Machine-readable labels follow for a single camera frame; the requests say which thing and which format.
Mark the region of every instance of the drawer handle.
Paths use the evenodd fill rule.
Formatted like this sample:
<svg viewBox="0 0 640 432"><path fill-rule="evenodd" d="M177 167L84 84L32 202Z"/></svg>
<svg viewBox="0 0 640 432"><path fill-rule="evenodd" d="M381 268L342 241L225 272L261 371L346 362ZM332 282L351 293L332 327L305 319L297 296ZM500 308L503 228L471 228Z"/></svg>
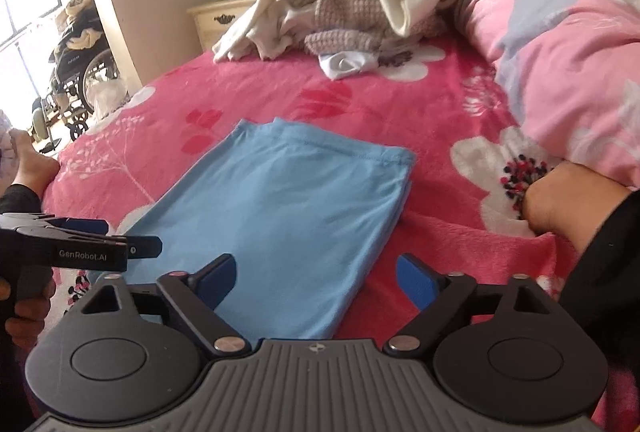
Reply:
<svg viewBox="0 0 640 432"><path fill-rule="evenodd" d="M235 15L226 15L222 14L219 17L214 17L213 20L217 20L220 24L229 24L233 19L235 19Z"/></svg>

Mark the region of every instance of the pink floral bedsheet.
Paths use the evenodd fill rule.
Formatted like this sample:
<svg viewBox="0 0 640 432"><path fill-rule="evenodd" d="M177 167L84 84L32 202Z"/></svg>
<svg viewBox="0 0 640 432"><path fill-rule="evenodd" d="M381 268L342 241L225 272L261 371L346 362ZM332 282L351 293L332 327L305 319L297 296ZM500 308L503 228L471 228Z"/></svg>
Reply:
<svg viewBox="0 0 640 432"><path fill-rule="evenodd" d="M479 282L502 283L524 272L555 296L562 289L575 262L570 245L551 234L534 237L518 219L526 184L555 161L523 136L494 72L458 36L338 82L303 54L221 64L203 54L153 81L64 150L45 209L103 218L122 232L240 119L265 123L276 116L417 155L401 219L337 336L382 343L416 314L395 281L403 252ZM49 325L67 297L88 287L76 276L58 275L63 286ZM597 412L609 430L631 430L637 421L629 386L624 374L612 377L614 389ZM604 412L609 408L615 412Z"/></svg>
<svg viewBox="0 0 640 432"><path fill-rule="evenodd" d="M460 0L524 134L640 187L640 0Z"/></svg>

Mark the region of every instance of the blue folded cloth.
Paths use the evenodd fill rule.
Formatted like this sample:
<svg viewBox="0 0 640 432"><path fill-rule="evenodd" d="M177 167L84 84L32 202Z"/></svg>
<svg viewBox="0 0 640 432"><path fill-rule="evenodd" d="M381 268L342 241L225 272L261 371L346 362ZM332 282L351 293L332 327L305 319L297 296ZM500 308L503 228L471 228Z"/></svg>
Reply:
<svg viewBox="0 0 640 432"><path fill-rule="evenodd" d="M329 338L393 230L414 155L303 123L242 121L127 233L159 235L130 284L222 253L236 286L216 313L260 338Z"/></svg>

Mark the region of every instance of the nightstand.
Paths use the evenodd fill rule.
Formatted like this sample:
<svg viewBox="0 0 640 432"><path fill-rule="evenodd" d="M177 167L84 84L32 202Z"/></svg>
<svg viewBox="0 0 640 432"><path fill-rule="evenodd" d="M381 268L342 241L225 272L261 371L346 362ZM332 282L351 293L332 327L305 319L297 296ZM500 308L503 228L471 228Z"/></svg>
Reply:
<svg viewBox="0 0 640 432"><path fill-rule="evenodd" d="M249 9L255 0L219 0L190 8L203 51L211 50L227 29Z"/></svg>

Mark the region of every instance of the finger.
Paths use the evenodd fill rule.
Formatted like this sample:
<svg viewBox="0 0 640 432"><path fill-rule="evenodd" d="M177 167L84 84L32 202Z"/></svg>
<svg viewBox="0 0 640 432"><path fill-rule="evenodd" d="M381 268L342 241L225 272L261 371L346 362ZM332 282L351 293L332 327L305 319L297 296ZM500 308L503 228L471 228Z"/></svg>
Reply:
<svg viewBox="0 0 640 432"><path fill-rule="evenodd" d="M0 278L0 300L7 300L10 294L11 286L4 278Z"/></svg>
<svg viewBox="0 0 640 432"><path fill-rule="evenodd" d="M13 338L37 338L44 329L44 322L42 320L9 318L4 328Z"/></svg>
<svg viewBox="0 0 640 432"><path fill-rule="evenodd" d="M31 352L37 342L37 338L14 338L14 344L27 352Z"/></svg>
<svg viewBox="0 0 640 432"><path fill-rule="evenodd" d="M44 298L52 298L53 295L56 294L56 283L53 279L49 280L49 283L45 286L42 294L44 295Z"/></svg>
<svg viewBox="0 0 640 432"><path fill-rule="evenodd" d="M51 309L51 302L47 298L30 298L20 300L15 304L15 315L29 320L44 320Z"/></svg>

